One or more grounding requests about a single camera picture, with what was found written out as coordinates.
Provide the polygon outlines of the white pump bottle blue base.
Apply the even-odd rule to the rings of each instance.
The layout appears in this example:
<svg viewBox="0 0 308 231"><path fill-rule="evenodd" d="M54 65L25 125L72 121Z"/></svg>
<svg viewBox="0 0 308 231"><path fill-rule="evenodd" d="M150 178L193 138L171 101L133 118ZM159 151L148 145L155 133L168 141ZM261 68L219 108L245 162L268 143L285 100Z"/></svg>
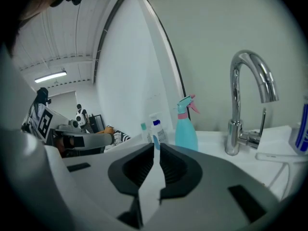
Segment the white pump bottle blue base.
<svg viewBox="0 0 308 231"><path fill-rule="evenodd" d="M161 121L158 117L158 113L149 115L151 120L152 137L156 150L160 150L160 144L168 143L168 138L165 130L162 127Z"/></svg>

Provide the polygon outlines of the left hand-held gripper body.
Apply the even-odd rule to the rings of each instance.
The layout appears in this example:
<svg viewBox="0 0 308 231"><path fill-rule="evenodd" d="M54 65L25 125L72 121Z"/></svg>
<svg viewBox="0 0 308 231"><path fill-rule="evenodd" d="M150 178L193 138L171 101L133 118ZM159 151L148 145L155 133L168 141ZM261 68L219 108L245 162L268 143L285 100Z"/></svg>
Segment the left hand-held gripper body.
<svg viewBox="0 0 308 231"><path fill-rule="evenodd" d="M39 125L36 129L39 137L45 144L52 144L54 131L79 132L77 121L69 120L61 114L49 109L46 106L41 108Z"/></svg>

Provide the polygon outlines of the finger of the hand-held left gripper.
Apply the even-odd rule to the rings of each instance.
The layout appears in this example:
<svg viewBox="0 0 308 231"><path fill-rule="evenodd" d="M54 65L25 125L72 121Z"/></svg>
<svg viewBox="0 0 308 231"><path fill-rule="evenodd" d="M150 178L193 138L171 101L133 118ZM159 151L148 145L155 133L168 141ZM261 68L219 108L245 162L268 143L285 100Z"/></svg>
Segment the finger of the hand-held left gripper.
<svg viewBox="0 0 308 231"><path fill-rule="evenodd" d="M58 138L73 138L74 145L68 150L75 151L87 151L96 148L102 148L107 145L111 145L115 142L113 134L109 133L75 133L75 132L64 132L57 131L53 138L53 146L56 147L56 141Z"/></svg>

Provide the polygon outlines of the teal spray bottle pink trigger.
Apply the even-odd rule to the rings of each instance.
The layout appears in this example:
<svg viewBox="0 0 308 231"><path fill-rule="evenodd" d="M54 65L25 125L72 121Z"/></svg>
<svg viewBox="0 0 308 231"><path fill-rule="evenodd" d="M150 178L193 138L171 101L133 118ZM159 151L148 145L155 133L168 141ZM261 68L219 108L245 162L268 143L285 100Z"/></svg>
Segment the teal spray bottle pink trigger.
<svg viewBox="0 0 308 231"><path fill-rule="evenodd" d="M187 108L200 113L194 104L195 95L189 95L180 100L177 104L178 121L175 131L175 145L198 151L198 138L195 128L188 117Z"/></svg>

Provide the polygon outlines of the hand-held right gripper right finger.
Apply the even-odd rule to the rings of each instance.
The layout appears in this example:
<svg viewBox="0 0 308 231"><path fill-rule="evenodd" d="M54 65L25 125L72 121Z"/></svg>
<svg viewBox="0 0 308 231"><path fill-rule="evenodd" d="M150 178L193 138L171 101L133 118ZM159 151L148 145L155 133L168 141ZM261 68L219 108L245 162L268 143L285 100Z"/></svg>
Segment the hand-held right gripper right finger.
<svg viewBox="0 0 308 231"><path fill-rule="evenodd" d="M161 144L166 186L145 231L238 231L279 202L233 163L183 147Z"/></svg>

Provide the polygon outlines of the small white bottle green cap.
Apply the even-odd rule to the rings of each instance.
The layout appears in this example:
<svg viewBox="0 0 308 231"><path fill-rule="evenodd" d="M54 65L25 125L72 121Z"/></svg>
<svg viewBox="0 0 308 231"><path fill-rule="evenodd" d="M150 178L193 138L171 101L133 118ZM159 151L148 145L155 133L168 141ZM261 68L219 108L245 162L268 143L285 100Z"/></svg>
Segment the small white bottle green cap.
<svg viewBox="0 0 308 231"><path fill-rule="evenodd" d="M151 135L145 123L141 123L141 136L145 143L152 143Z"/></svg>

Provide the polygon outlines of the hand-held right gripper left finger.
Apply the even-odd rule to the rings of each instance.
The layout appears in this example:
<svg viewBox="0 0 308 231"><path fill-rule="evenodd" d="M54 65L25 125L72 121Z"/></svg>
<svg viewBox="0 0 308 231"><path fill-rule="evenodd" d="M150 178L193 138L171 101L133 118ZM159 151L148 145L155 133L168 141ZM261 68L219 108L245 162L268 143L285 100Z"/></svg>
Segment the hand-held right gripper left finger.
<svg viewBox="0 0 308 231"><path fill-rule="evenodd" d="M139 190L153 166L154 145L62 159L45 147L57 189L71 215L65 231L147 231Z"/></svg>

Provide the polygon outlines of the black cabinet frame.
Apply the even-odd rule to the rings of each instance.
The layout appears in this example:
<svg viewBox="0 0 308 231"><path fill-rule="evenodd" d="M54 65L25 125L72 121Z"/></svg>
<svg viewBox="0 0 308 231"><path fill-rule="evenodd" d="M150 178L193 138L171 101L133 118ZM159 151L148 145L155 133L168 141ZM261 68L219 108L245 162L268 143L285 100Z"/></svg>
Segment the black cabinet frame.
<svg viewBox="0 0 308 231"><path fill-rule="evenodd" d="M90 126L94 133L103 131L105 129L104 121L101 115L91 114L89 116Z"/></svg>

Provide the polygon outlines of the chrome faucet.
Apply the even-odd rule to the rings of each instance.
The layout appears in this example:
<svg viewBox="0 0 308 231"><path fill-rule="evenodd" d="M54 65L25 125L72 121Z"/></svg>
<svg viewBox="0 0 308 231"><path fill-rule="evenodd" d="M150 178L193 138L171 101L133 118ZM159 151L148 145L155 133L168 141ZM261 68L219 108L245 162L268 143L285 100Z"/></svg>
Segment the chrome faucet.
<svg viewBox="0 0 308 231"><path fill-rule="evenodd" d="M232 116L228 122L228 133L225 144L225 152L234 156L239 153L240 145L257 149L262 137L266 108L262 111L262 120L259 132L243 130L241 120L241 95L240 95L240 70L242 65L247 66L255 77L262 103L270 103L279 100L276 83L270 68L265 61L255 52L241 50L237 52L231 61L230 84Z"/></svg>

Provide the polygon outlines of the ceiling tube light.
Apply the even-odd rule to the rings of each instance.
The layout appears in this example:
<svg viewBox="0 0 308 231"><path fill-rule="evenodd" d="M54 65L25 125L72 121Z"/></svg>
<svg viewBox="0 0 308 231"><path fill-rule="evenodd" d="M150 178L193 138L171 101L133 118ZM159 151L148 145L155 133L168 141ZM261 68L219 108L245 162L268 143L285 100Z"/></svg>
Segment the ceiling tube light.
<svg viewBox="0 0 308 231"><path fill-rule="evenodd" d="M46 75L46 76L43 76L43 77L36 78L34 80L34 82L35 83L41 83L41 82L44 82L44 81L47 81L47 80L50 80L50 79L63 77L63 76L66 76L66 75L67 75L66 71L61 71L61 72L57 72L57 73L53 73L53 74L49 74L49 75Z"/></svg>

